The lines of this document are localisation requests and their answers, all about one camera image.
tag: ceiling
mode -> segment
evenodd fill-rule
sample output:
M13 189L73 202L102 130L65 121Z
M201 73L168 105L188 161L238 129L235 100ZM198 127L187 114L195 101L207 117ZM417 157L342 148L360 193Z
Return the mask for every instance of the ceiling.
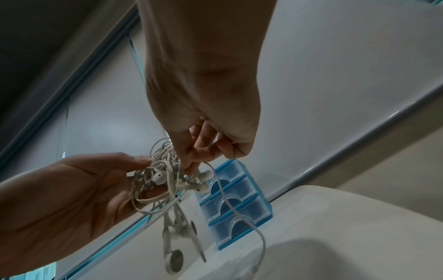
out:
M100 1L2 2L0 121Z

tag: hand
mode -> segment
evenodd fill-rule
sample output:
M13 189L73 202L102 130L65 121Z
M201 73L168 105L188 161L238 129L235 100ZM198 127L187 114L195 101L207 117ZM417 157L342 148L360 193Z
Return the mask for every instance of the hand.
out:
M123 153L79 155L1 183L0 276L60 260L134 214L126 173L149 164Z
M258 57L274 5L138 1L147 42L146 93L186 174L197 162L250 153L260 117Z

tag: plastic drawer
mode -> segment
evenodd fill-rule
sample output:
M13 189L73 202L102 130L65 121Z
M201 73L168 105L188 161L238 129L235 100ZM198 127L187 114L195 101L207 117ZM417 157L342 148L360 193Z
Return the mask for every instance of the plastic drawer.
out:
M250 198L243 202L238 212L255 226L260 226L272 218L271 205L262 193L255 198ZM209 228L218 250L226 248L252 231L242 219L235 216L232 212L229 216L210 223Z
M223 163L216 168L216 173L221 181L222 187L228 186L230 183L234 182L236 179L244 175L249 175L246 167L237 160L231 160ZM211 191L205 194L196 193L197 200L202 205L206 202L208 198L212 195L220 192L220 187L218 186L217 179L214 177L209 181L211 186Z
M235 208L240 207L241 203L246 199L256 196L260 193L260 189L253 179L243 176L224 189L226 198ZM221 215L230 211L229 207L226 205L225 200L222 197L222 193L211 196L203 205L201 205L203 216L208 223L216 220Z

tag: white sink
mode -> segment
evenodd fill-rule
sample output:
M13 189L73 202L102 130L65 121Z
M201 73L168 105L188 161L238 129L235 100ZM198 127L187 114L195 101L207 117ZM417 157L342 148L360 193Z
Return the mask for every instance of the white sink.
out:
M442 279L443 223L378 200L302 186L272 202L260 227L268 248L255 279ZM183 275L235 279L262 248L250 233L218 251L213 245Z

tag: fingernail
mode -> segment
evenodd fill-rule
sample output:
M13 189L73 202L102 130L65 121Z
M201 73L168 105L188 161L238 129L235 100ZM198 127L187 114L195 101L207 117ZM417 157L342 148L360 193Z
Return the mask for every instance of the fingernail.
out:
M141 163L151 162L151 158L148 155L137 156L135 157L135 160Z

